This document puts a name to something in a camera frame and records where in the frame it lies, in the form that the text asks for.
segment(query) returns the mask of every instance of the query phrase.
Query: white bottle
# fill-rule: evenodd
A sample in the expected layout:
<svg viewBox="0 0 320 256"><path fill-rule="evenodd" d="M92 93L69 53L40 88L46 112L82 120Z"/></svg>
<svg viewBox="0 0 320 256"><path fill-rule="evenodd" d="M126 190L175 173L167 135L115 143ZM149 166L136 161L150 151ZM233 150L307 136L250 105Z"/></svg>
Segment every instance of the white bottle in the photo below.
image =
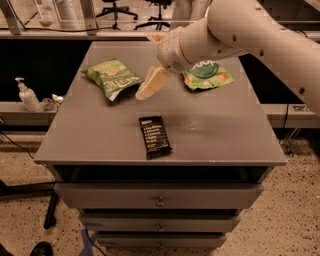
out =
<svg viewBox="0 0 320 256"><path fill-rule="evenodd" d="M18 82L18 87L20 89L19 97L26 108L31 112L39 111L41 109L40 102L34 91L21 82L24 78L17 77L15 80Z"/></svg>

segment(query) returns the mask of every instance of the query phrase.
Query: drawer front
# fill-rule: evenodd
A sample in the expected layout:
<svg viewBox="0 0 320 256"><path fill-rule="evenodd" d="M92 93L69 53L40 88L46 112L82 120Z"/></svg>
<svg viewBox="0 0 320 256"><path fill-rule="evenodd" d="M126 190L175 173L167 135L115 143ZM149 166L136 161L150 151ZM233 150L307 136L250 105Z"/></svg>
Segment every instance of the drawer front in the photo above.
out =
<svg viewBox="0 0 320 256"><path fill-rule="evenodd" d="M59 183L59 197L78 209L246 209L261 184Z"/></svg>
<svg viewBox="0 0 320 256"><path fill-rule="evenodd" d="M166 214L148 216L134 213L118 216L109 214L81 214L82 224L95 231L141 232L230 232L240 222L239 216Z"/></svg>
<svg viewBox="0 0 320 256"><path fill-rule="evenodd" d="M226 241L224 235L158 235L158 234L101 234L96 240L103 247L139 248L217 248Z"/></svg>

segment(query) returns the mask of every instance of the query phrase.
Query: green chip bag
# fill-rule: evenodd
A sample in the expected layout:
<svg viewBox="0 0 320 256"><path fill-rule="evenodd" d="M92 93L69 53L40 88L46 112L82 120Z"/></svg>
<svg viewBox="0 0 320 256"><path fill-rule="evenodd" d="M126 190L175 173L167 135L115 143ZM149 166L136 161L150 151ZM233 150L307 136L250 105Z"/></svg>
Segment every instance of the green chip bag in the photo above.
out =
<svg viewBox="0 0 320 256"><path fill-rule="evenodd" d="M113 101L125 88L142 83L144 78L132 72L118 59L105 61L81 70Z"/></svg>
<svg viewBox="0 0 320 256"><path fill-rule="evenodd" d="M184 83L191 89L212 89L234 82L231 74L213 61L201 61L183 71Z"/></svg>

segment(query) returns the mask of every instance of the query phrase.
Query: black cable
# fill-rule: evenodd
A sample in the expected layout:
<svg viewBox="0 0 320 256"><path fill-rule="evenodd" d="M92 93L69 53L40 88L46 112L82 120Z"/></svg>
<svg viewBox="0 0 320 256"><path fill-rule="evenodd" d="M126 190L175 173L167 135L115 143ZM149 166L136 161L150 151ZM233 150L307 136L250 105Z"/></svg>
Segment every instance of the black cable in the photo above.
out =
<svg viewBox="0 0 320 256"><path fill-rule="evenodd" d="M103 256L107 256L107 255L101 250L101 248L99 248L99 247L91 240L91 238L90 238L90 236L89 236L89 233L88 233L88 229L85 229L85 231L86 231L86 234L87 234L87 237L88 237L90 243L91 243L94 247L96 247L96 248L102 253Z"/></svg>
<svg viewBox="0 0 320 256"><path fill-rule="evenodd" d="M287 123L287 120L288 120L288 112L289 112L289 103L287 103L286 114L284 116L284 121L283 121L283 125L282 125L282 130L281 130L282 137L283 137L284 129L286 127L286 123Z"/></svg>
<svg viewBox="0 0 320 256"><path fill-rule="evenodd" d="M30 153L30 151L29 151L28 149L26 149L26 148L20 146L19 144L17 144L16 142L14 142L12 139L10 139L10 138L9 138L6 134L4 134L2 131L0 131L0 133L1 133L4 137L6 137L12 144L14 144L14 145L16 145L17 147L19 147L19 148L23 149L24 151L26 151L26 152L29 154L29 156L30 156L32 159L34 159L34 157L31 155L31 153Z"/></svg>

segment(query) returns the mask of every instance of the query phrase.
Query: floor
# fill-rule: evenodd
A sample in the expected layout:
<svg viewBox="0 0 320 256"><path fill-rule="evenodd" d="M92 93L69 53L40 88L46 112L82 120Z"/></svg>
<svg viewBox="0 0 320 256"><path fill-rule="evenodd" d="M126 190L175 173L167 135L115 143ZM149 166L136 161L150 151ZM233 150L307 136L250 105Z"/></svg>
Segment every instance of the floor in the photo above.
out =
<svg viewBox="0 0 320 256"><path fill-rule="evenodd" d="M303 130L292 141L288 164L275 167L264 192L218 249L108 249L108 256L320 256L320 132ZM1 136L0 178L6 185L53 181L32 156L44 135ZM0 201L0 244L14 256L28 256L39 241L55 256L103 255L88 240L78 212L59 200L55 226L43 227L50 196Z"/></svg>

